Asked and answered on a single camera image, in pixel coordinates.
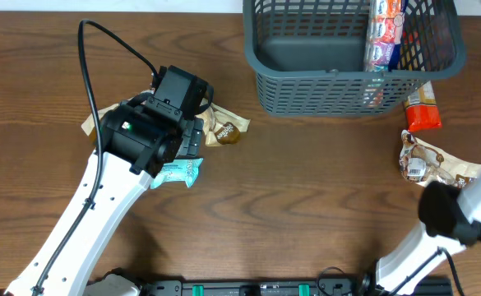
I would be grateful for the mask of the colourful tissue multipack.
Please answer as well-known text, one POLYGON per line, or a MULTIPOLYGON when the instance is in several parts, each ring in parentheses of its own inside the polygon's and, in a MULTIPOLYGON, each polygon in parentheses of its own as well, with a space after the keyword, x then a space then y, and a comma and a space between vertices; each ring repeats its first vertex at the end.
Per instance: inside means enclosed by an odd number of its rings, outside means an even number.
POLYGON ((400 44, 404 24, 402 0, 372 0, 363 58, 364 71, 387 72, 400 44))

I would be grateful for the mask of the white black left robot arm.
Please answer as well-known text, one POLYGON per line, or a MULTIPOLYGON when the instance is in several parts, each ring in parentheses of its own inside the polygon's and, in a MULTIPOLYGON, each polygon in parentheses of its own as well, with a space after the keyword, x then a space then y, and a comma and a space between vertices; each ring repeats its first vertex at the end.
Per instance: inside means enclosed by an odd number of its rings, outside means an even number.
POLYGON ((81 295, 116 228, 154 177, 179 155, 194 156, 214 99, 207 81, 162 67, 153 90, 109 110, 101 147, 89 157, 81 184, 32 262, 4 295, 81 295))

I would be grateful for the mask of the dark grey plastic basket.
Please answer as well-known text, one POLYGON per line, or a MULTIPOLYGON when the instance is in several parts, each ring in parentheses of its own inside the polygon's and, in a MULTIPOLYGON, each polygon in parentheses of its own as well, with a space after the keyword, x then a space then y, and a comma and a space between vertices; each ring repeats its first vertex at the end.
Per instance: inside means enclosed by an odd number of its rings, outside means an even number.
POLYGON ((386 113, 428 81, 456 75, 466 51, 452 1, 406 1, 399 60, 368 72, 367 0, 243 0, 244 52, 273 116, 386 113))

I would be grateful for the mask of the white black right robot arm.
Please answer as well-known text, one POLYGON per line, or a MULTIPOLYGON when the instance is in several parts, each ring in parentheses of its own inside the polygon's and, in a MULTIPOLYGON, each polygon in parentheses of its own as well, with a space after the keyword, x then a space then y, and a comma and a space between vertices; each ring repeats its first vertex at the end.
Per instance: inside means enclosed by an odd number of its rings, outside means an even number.
POLYGON ((400 245, 374 266, 366 295, 411 295, 442 261, 454 270, 452 256, 481 242, 481 175, 461 189, 430 182, 418 216, 400 245))

